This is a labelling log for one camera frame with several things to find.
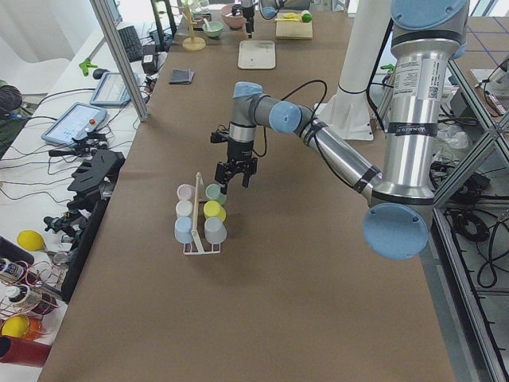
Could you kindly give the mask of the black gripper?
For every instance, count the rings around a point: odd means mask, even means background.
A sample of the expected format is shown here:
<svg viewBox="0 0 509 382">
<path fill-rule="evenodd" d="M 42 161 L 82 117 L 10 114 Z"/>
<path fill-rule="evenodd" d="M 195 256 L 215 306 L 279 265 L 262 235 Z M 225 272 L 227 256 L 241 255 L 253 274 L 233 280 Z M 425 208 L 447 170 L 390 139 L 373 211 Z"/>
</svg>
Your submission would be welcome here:
<svg viewBox="0 0 509 382">
<path fill-rule="evenodd" d="M 253 37 L 254 25 L 254 15 L 255 15 L 255 1 L 254 0 L 241 0 L 240 1 L 241 10 L 243 16 L 250 16 L 246 18 L 246 32 L 249 38 Z"/>
<path fill-rule="evenodd" d="M 253 157 L 254 142 L 229 140 L 227 143 L 227 163 L 217 162 L 215 181 L 220 192 L 227 194 L 228 183 L 232 174 L 243 173 L 243 188 L 249 186 L 251 176 L 257 173 L 258 159 Z"/>
</svg>

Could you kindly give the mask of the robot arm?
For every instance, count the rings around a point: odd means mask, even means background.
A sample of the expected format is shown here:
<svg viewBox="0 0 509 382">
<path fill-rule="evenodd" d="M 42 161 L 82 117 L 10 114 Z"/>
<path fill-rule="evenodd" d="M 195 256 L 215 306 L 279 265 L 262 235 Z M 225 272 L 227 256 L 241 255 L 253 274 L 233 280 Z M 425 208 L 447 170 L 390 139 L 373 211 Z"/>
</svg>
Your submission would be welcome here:
<svg viewBox="0 0 509 382">
<path fill-rule="evenodd" d="M 465 46 L 466 1 L 362 1 L 359 3 L 338 91 L 320 112 L 264 93 L 259 84 L 238 82 L 229 126 L 211 140 L 227 144 L 227 159 L 216 167 L 222 189 L 242 174 L 255 174 L 255 132 L 269 127 L 296 134 L 314 149 L 349 188 L 363 195 L 369 211 L 363 237 L 378 254 L 408 259 L 428 242 L 434 203 L 429 170 L 449 60 Z M 351 140 L 368 131 L 359 115 L 382 32 L 393 32 L 397 64 L 387 124 L 383 168 L 356 151 Z"/>
<path fill-rule="evenodd" d="M 246 20 L 245 28 L 249 38 L 252 38 L 255 31 L 255 11 L 258 10 L 262 18 L 271 20 L 278 15 L 280 10 L 308 10 L 310 1 L 293 0 L 268 0 L 252 1 L 241 0 L 238 8 Z"/>
</svg>

